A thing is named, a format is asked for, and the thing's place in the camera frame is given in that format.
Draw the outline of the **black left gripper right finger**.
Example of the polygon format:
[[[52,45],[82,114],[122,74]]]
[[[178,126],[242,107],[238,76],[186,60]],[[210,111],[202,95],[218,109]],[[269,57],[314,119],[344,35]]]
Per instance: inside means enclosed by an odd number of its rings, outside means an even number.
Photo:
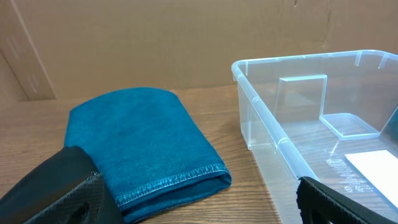
[[[303,224],[396,224],[311,177],[299,181],[297,205]]]

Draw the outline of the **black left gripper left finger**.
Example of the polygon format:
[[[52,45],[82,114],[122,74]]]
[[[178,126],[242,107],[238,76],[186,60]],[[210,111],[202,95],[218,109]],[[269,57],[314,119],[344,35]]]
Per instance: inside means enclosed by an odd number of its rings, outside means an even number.
[[[124,223],[102,173],[80,147],[64,147],[1,198],[1,223]]]

